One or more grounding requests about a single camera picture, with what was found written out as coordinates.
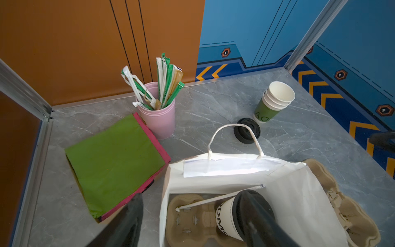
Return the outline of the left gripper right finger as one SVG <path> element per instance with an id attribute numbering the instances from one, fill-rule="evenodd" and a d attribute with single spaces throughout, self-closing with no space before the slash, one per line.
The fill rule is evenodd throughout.
<path id="1" fill-rule="evenodd" d="M 244 242 L 249 247 L 297 247 L 298 244 L 266 210 L 269 206 L 263 196 L 253 190 L 240 193 L 240 220 Z"/>

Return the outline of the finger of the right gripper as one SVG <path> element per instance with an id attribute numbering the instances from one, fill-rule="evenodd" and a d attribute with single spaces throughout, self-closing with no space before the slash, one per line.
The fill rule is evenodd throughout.
<path id="1" fill-rule="evenodd" d="M 395 132 L 388 131 L 372 134 L 369 142 L 387 151 L 395 151 Z"/>

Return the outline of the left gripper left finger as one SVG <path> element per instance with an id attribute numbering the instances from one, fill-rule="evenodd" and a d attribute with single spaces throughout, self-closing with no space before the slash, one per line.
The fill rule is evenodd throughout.
<path id="1" fill-rule="evenodd" d="M 139 242 L 144 204 L 141 193 L 117 214 L 89 247 L 136 247 Z"/>

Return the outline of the white paper coffee cup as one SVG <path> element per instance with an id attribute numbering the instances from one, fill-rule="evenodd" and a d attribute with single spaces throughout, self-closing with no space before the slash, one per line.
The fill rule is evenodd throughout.
<path id="1" fill-rule="evenodd" d="M 226 236 L 243 241 L 237 221 L 236 198 L 223 202 L 216 210 L 216 223 L 218 229 Z"/>

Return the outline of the pulp cup carrier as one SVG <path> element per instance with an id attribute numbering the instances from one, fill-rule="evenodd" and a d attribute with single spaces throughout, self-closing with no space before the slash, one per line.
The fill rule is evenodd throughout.
<path id="1" fill-rule="evenodd" d="M 348 246 L 375 247 L 381 235 L 375 222 L 352 198 L 344 195 L 334 176 L 319 161 L 308 158 L 303 161 L 320 182 L 336 216 L 346 232 Z"/>
<path id="2" fill-rule="evenodd" d="M 217 226 L 215 212 L 226 199 L 176 211 L 177 207 L 203 201 L 200 194 L 173 194 L 167 210 L 166 247 L 245 247 Z"/>

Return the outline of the green napkin stack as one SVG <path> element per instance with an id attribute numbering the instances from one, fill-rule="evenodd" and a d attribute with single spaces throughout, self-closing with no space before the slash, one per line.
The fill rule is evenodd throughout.
<path id="1" fill-rule="evenodd" d="M 93 218 L 113 209 L 164 162 L 130 114 L 65 149 Z"/>

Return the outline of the black cup lid stack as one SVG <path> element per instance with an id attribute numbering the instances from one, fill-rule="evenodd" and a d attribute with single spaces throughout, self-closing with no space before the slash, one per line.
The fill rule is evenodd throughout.
<path id="1" fill-rule="evenodd" d="M 261 129 L 259 125 L 251 118 L 242 118 L 238 122 L 238 124 L 243 124 L 248 126 L 252 132 L 254 133 L 255 137 L 258 139 L 261 135 Z M 236 139 L 244 144 L 253 144 L 254 139 L 249 132 L 249 130 L 245 127 L 235 126 L 234 127 L 234 135 Z"/>

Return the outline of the stack of paper cups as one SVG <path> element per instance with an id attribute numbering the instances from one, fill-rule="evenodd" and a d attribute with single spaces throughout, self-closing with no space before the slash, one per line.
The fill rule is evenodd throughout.
<path id="1" fill-rule="evenodd" d="M 296 94 L 287 84 L 274 81 L 263 93 L 262 99 L 254 111 L 254 119 L 266 123 L 287 108 L 295 99 Z"/>

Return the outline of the pink napkin stack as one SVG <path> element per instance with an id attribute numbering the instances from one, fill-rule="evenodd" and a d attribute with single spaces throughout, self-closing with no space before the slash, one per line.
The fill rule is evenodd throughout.
<path id="1" fill-rule="evenodd" d="M 109 210 L 102 216 L 100 216 L 97 221 L 98 222 L 107 222 L 109 221 L 109 218 L 115 216 L 115 213 L 119 211 L 123 206 L 125 206 L 131 199 L 133 199 L 138 193 L 143 193 L 146 191 L 155 181 L 156 178 L 159 178 L 161 174 L 164 172 L 165 168 L 168 166 L 168 164 L 171 161 L 171 158 L 169 154 L 166 152 L 166 150 L 162 147 L 162 145 L 159 143 L 157 138 L 154 136 L 152 131 L 145 125 L 143 119 L 139 116 L 138 113 L 133 114 L 134 119 L 137 121 L 139 124 L 139 127 L 144 131 L 144 135 L 150 140 L 150 143 L 152 146 L 155 148 L 155 151 L 160 155 L 161 159 L 163 160 L 164 164 L 158 168 L 155 173 L 153 173 L 148 179 L 144 181 L 144 183 L 137 188 L 135 191 L 133 191 L 132 194 L 130 194 L 128 197 L 120 201 L 113 209 Z"/>

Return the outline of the pink straw holder cup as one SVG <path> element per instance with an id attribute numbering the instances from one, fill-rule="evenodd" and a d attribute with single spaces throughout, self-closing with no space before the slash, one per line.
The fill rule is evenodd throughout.
<path id="1" fill-rule="evenodd" d="M 147 110 L 137 106 L 140 118 L 146 126 L 153 132 L 158 140 L 169 138 L 175 131 L 175 100 L 161 110 Z"/>

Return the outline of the bundle of wrapped straws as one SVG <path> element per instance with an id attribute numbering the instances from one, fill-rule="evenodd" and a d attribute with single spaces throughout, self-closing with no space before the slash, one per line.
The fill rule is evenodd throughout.
<path id="1" fill-rule="evenodd" d="M 162 110 L 170 106 L 177 95 L 184 88 L 182 82 L 184 73 L 181 68 L 171 63 L 171 59 L 162 53 L 156 58 L 157 82 L 153 84 L 157 90 L 153 93 L 149 91 L 148 84 L 144 84 L 126 66 L 121 71 L 121 76 L 125 83 L 131 87 L 135 94 L 133 106 L 142 107 L 145 110 Z"/>

